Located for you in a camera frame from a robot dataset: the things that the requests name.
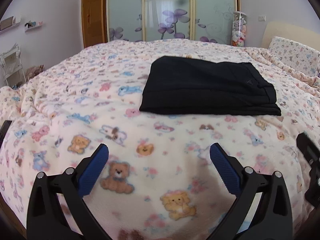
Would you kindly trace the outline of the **black pants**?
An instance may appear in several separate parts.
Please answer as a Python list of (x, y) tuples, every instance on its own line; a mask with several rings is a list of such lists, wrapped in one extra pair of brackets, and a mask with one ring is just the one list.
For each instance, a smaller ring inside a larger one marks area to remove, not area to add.
[(274, 86), (248, 62), (163, 56), (151, 64), (141, 112), (280, 116)]

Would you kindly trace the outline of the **cartoon print pillow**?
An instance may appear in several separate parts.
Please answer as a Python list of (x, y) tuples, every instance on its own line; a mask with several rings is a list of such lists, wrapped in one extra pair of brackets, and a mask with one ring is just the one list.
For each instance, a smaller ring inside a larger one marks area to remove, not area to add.
[(268, 50), (285, 65), (306, 75), (319, 77), (319, 51), (278, 36), (272, 38)]

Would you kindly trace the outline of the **beige bed headboard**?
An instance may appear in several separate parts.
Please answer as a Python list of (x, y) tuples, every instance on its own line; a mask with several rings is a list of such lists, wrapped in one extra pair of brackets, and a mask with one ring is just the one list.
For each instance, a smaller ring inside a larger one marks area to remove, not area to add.
[(274, 36), (293, 40), (319, 51), (319, 34), (309, 29), (284, 22), (268, 22), (264, 31), (261, 47), (268, 48)]

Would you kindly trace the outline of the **cartoon print fleece blanket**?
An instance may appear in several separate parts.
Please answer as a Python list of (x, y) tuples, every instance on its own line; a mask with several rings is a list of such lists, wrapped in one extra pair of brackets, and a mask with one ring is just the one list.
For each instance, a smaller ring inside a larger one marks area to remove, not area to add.
[[(151, 64), (162, 56), (253, 64), (274, 86), (281, 116), (140, 112)], [(110, 157), (85, 203), (113, 239), (205, 239), (234, 201), (209, 157), (216, 142), (256, 172), (283, 174), (294, 231), (312, 211), (304, 197), (310, 168), (296, 137), (319, 142), (319, 78), (269, 49), (188, 40), (95, 45), (17, 90), (2, 87), (1, 120), (11, 121), (1, 196), (23, 225), (36, 175), (76, 167), (100, 144)]]

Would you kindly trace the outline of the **clear tube of plush toys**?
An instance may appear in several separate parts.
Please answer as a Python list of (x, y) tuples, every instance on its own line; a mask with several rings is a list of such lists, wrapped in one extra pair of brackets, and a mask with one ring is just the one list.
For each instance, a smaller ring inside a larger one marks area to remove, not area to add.
[(247, 15), (240, 11), (233, 12), (231, 44), (244, 47), (247, 34)]

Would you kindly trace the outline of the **white storage rack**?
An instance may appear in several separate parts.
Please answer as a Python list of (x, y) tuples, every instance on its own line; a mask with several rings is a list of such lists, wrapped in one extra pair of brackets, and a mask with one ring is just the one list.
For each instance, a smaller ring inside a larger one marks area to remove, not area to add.
[(19, 83), (24, 84), (27, 82), (22, 67), (21, 48), (17, 43), (14, 44), (9, 51), (1, 53), (1, 72), (3, 82), (7, 86), (12, 87), (9, 83), (9, 79), (15, 74), (20, 78), (20, 81), (14, 84), (15, 86)]

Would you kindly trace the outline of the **frosted glass floral wardrobe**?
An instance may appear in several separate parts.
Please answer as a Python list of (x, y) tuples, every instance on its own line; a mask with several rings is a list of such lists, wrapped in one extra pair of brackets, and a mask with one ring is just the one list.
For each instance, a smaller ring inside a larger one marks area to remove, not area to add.
[(102, 0), (104, 40), (186, 38), (231, 44), (240, 0)]

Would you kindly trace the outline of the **wooden door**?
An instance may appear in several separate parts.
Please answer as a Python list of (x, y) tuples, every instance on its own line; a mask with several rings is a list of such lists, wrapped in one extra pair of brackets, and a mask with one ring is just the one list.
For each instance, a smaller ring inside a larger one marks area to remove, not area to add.
[(81, 0), (81, 24), (84, 48), (103, 42), (101, 0)]

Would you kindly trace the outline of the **white wall socket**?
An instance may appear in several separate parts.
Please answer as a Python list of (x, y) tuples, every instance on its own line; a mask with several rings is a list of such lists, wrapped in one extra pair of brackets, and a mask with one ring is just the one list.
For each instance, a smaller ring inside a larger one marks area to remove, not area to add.
[(266, 21), (266, 16), (259, 16), (258, 17), (259, 22), (265, 22)]

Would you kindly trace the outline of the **white wall shelf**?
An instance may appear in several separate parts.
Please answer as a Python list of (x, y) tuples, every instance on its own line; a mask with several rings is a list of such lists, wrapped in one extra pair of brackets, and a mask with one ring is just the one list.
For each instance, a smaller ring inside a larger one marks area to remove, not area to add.
[(36, 22), (36, 21), (31, 22), (31, 21), (29, 21), (24, 25), (24, 32), (28, 32), (28, 31), (40, 28), (42, 26), (43, 26), (43, 21), (41, 21), (41, 22)]
[(11, 16), (1, 21), (1, 33), (9, 31), (13, 28), (16, 28), (20, 25), (21, 17), (20, 16)]

